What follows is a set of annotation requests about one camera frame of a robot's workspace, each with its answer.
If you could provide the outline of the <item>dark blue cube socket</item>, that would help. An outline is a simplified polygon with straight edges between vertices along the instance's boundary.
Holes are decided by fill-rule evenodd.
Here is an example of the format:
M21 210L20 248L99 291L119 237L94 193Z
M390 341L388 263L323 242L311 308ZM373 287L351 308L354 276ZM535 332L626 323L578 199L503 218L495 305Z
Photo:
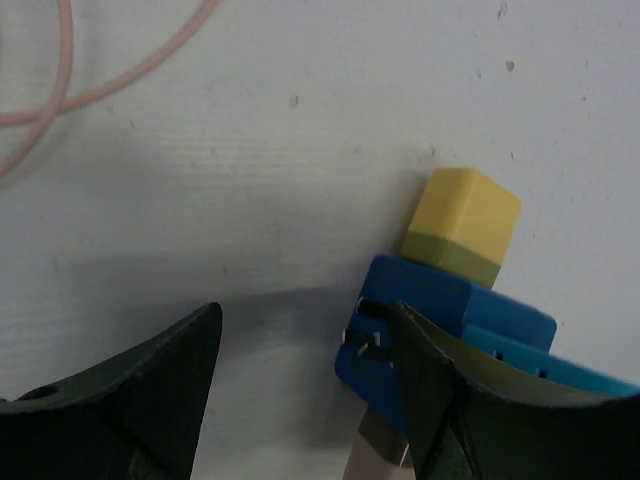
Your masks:
M397 257L376 256L343 330L335 372L401 435L406 428L387 323L389 308L398 302L456 338L474 325L547 352L557 330L551 316L467 279Z

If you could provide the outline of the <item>pink brown plug adapter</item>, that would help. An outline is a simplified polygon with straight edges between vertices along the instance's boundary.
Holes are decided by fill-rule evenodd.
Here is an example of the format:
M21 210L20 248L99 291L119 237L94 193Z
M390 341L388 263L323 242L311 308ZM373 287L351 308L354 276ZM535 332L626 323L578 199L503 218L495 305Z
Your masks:
M416 479L408 441L371 407L360 422L342 479Z

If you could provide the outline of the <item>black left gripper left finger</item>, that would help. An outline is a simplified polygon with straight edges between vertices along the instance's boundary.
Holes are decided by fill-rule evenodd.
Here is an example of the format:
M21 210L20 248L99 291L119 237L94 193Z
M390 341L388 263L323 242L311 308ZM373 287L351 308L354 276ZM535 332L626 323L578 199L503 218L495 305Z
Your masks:
M222 334L206 303L147 341L1 404L4 479L188 479Z

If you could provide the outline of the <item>yellow olive plug adapter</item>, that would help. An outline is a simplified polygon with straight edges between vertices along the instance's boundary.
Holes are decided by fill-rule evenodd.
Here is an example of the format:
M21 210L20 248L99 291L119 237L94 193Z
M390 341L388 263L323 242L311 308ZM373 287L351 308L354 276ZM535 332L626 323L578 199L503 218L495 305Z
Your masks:
M520 211L519 198L482 172L436 169L409 223L400 255L491 288Z

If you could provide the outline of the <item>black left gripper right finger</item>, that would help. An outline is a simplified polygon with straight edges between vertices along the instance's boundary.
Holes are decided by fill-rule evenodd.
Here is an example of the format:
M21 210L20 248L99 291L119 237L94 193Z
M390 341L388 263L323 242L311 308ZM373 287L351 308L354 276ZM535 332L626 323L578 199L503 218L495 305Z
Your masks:
M639 393L528 373L390 310L393 365L419 479L636 479Z

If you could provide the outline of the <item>bright blue plug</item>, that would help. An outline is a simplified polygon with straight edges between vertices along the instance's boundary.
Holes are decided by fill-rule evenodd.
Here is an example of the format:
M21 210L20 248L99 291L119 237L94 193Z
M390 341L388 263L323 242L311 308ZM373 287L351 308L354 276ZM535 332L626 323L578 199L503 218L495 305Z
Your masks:
M511 367L567 387L613 397L639 393L637 385L571 363L474 325L467 325L463 329L462 340Z

